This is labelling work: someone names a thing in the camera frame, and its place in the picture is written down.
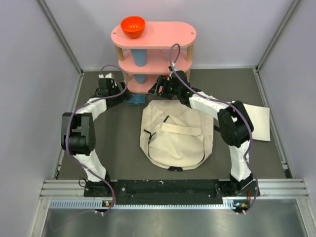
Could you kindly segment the small teal notebook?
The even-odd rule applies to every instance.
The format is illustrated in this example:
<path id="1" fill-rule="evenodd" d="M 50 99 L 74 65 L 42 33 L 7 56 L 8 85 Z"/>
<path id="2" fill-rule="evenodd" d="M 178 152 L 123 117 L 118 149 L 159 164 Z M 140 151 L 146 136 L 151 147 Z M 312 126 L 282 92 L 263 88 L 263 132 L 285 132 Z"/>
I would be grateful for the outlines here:
<path id="1" fill-rule="evenodd" d="M 129 105 L 144 105 L 146 103 L 146 94 L 133 93 L 132 98 L 127 103 Z"/>

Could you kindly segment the cream canvas backpack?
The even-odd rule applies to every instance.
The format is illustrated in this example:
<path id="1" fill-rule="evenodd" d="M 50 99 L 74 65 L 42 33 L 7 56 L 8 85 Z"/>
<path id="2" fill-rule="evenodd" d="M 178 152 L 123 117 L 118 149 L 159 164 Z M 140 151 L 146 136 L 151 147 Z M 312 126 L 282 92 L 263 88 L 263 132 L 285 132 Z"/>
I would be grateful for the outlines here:
<path id="1" fill-rule="evenodd" d="M 140 148 L 154 165 L 192 170 L 212 154 L 214 118 L 176 100 L 153 100 L 142 112 Z"/>

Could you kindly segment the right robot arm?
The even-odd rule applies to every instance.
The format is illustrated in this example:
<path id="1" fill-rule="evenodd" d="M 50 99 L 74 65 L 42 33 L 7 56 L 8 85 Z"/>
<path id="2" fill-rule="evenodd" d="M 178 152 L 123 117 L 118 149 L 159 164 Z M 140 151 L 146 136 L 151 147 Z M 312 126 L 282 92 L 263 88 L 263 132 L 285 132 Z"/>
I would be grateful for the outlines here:
<path id="1" fill-rule="evenodd" d="M 230 188 L 235 195 L 243 195 L 253 181 L 249 151 L 253 143 L 254 126 L 241 101 L 226 102 L 191 87 L 183 71 L 160 75 L 148 90 L 149 94 L 164 99 L 176 98 L 181 104 L 214 117 L 219 123 L 223 141 L 231 156 Z"/>

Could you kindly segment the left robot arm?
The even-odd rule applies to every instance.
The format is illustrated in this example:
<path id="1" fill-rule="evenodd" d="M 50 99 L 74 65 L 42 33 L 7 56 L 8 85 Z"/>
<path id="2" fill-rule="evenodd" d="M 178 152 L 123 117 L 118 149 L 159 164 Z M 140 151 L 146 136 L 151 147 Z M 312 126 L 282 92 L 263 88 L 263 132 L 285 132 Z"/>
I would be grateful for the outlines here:
<path id="1" fill-rule="evenodd" d="M 105 111 L 129 99 L 132 94 L 122 81 L 117 84 L 113 73 L 99 74 L 95 94 L 81 107 L 62 115 L 61 147 L 86 172 L 88 181 L 96 182 L 102 196 L 112 190 L 109 174 L 96 153 L 94 121 Z"/>

